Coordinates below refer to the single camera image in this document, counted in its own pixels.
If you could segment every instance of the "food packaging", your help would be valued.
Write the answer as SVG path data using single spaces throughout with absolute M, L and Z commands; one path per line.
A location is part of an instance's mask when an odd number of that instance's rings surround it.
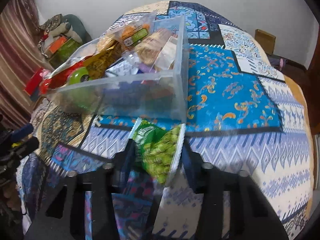
M 145 14 L 128 25 L 113 31 L 114 39 L 119 41 L 124 49 L 133 49 L 139 42 L 148 37 L 154 28 L 157 11 Z
M 82 58 L 80 61 L 75 62 L 73 65 L 68 64 L 68 62 L 62 64 L 40 83 L 40 94 L 46 94 L 49 90 L 65 85 L 71 73 L 76 69 L 83 67 L 83 62 L 85 59 L 86 58 Z
M 178 168 L 185 124 L 166 131 L 138 118 L 129 135 L 137 145 L 137 163 L 160 184 L 166 186 L 172 181 Z
M 111 48 L 94 55 L 84 61 L 91 79 L 98 79 L 104 76 L 107 68 L 121 57 L 121 45 L 117 42 Z
M 117 77 L 117 76 L 126 76 L 126 75 L 135 75 L 137 74 L 139 69 L 130 64 L 125 59 L 121 59 L 117 64 L 111 66 L 105 71 L 106 77 Z
M 89 77 L 89 73 L 86 67 L 81 67 L 76 69 L 75 71 L 73 71 L 69 77 L 68 77 L 68 81 L 67 84 L 68 85 L 73 85 L 76 83 L 80 83 L 80 82 L 86 82 L 91 80 L 91 78 Z
M 126 50 L 122 53 L 122 57 L 130 64 L 137 66 L 143 73 L 155 73 L 156 71 L 142 63 L 137 53 L 134 51 Z
M 171 36 L 161 52 L 159 53 L 154 69 L 156 71 L 173 69 L 174 59 L 176 57 L 178 39 Z
M 97 43 L 96 54 L 109 49 L 114 43 L 115 40 L 112 34 L 106 33 L 105 35 L 101 36 Z
M 171 35 L 170 30 L 159 29 L 135 46 L 133 50 L 142 63 L 152 66 Z

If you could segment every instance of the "patterned bedspread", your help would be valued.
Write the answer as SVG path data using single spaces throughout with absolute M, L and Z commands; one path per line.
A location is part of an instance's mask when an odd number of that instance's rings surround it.
M 248 171 L 276 211 L 289 239 L 294 239 L 308 220 L 313 188 L 312 139 L 300 87 L 270 65 L 252 36 L 199 4 L 163 1 L 143 6 L 120 17 L 110 29 L 154 9 L 158 10 L 157 19 L 176 15 L 184 15 L 186 19 L 190 45 L 186 138 L 192 150 L 221 170 Z M 92 168 L 91 160 L 71 154 L 61 143 L 110 158 L 124 149 L 135 120 L 65 114 L 45 101 L 32 118 L 40 148 L 23 160 L 17 172 L 22 209 L 27 211 L 25 229 L 45 198 L 41 186 L 47 184 L 44 177 L 48 177 L 48 172 L 53 172 L 48 167 L 55 167 L 60 175 L 61 170 L 86 172 Z M 175 124 L 170 120 L 150 121 L 165 129 Z M 130 224 L 139 235 L 137 232 L 144 230 L 152 197 L 150 185 L 142 187 L 145 194 L 132 194 L 132 189 L 136 192 L 140 187 L 137 178 L 146 185 L 148 178 L 132 174 L 135 186 L 129 184 L 130 189 L 113 200 L 117 207 L 119 203 L 126 203 L 124 208 L 129 204 L 135 207 L 128 217 L 131 220 L 139 217 L 134 226 Z M 153 234 L 192 239 L 202 195 L 189 188 L 183 168 L 177 171 L 171 187 L 153 190 L 162 194 Z M 224 199 L 222 236 L 227 237 L 230 208 L 227 192 Z M 87 239 L 91 239 L 90 205 L 88 193 Z M 127 223 L 123 209 L 117 212 L 121 239 L 135 239 L 131 238 L 132 231 L 124 229 Z

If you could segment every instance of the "metal bolt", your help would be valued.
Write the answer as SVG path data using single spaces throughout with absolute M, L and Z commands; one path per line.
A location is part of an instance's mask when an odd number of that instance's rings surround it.
M 239 176 L 241 176 L 241 177 L 248 177 L 250 174 L 249 174 L 249 172 L 247 172 L 247 171 L 245 171 L 245 170 L 241 170 L 241 171 L 239 171 Z
M 105 170 L 110 170 L 113 168 L 113 163 L 105 163 L 102 165 L 102 168 L 104 168 Z
M 76 171 L 68 171 L 67 176 L 68 177 L 75 177 L 78 175 L 78 172 Z
M 202 163 L 202 168 L 205 170 L 210 170 L 213 168 L 213 165 L 211 163 Z

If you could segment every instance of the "striped curtain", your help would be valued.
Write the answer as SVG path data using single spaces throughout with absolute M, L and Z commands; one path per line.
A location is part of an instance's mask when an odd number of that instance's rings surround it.
M 0 113 L 16 129 L 30 120 L 31 100 L 23 91 L 42 66 L 52 70 L 36 44 L 40 38 L 34 0 L 10 0 L 0 14 Z

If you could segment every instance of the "white wall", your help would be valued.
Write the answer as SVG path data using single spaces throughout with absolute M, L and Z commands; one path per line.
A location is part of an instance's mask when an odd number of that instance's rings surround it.
M 42 16 L 42 13 L 40 12 L 39 8 L 37 8 L 37 9 L 38 9 L 39 25 L 42 25 L 47 21 L 47 19 L 44 19 L 44 17 Z
M 77 15 L 98 37 L 119 16 L 161 0 L 36 0 L 45 19 L 62 13 Z M 317 22 L 304 0 L 177 0 L 200 3 L 254 36 L 262 29 L 276 36 L 275 54 L 301 64 L 310 62 L 317 39 Z

